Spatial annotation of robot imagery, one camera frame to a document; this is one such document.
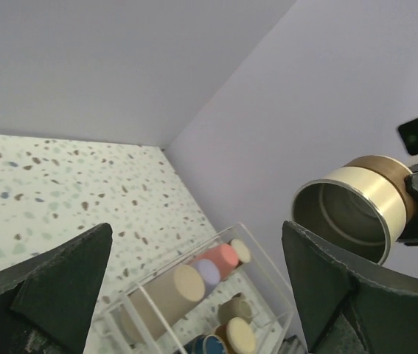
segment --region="round lid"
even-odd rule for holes
[[[256,352],[256,337],[253,330],[240,317],[231,319],[226,325],[226,336],[230,346],[237,354],[254,354]]]
[[[234,248],[238,254],[238,258],[243,263],[248,263],[251,260],[251,252],[247,245],[238,238],[230,241],[230,246]]]
[[[207,354],[226,354],[227,349],[222,339],[218,336],[208,335],[203,340],[203,350]]]
[[[190,265],[178,266],[174,272],[174,283],[178,292],[191,302],[202,300],[206,291],[201,275]]]
[[[204,282],[215,285],[220,282],[220,271],[211,260],[198,260],[191,266],[198,270]]]
[[[240,259],[238,258],[238,254],[234,248],[230,245],[227,245],[226,243],[222,243],[218,247],[220,250],[220,255],[223,257],[225,262],[233,267],[236,267]]]

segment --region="blue container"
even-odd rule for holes
[[[197,336],[184,345],[187,354],[227,354],[227,349],[222,339],[217,336]]]

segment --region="lavender cylinder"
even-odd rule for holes
[[[220,271],[211,260],[198,260],[192,263],[191,266],[199,272],[206,286],[206,291],[203,295],[205,299],[220,283]]]

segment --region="cream cylinder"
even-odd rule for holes
[[[146,284],[144,289],[170,326],[190,312],[203,299],[205,293],[202,276],[193,267],[184,264],[163,273]],[[136,290],[129,298],[152,337],[158,339],[162,336],[166,329],[151,308],[147,297],[140,290]],[[124,309],[121,310],[121,323],[132,341],[144,342],[132,318]]]
[[[383,264],[407,221],[404,200],[381,174],[342,167],[300,188],[292,219],[319,237]]]

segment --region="tan cylinder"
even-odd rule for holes
[[[371,161],[358,160],[352,164]],[[388,161],[392,176],[384,176],[388,170],[384,166],[347,164],[308,182],[293,199],[293,221],[343,249],[383,264],[414,212],[413,203],[405,205],[411,198],[396,185],[403,183],[403,165]]]
[[[146,284],[144,289],[170,326],[190,312],[203,299],[205,293],[202,277],[190,265],[177,265]],[[154,339],[166,333],[164,325],[140,290],[134,291],[129,297]],[[121,321],[130,339],[144,342],[132,318],[124,309],[121,310]]]

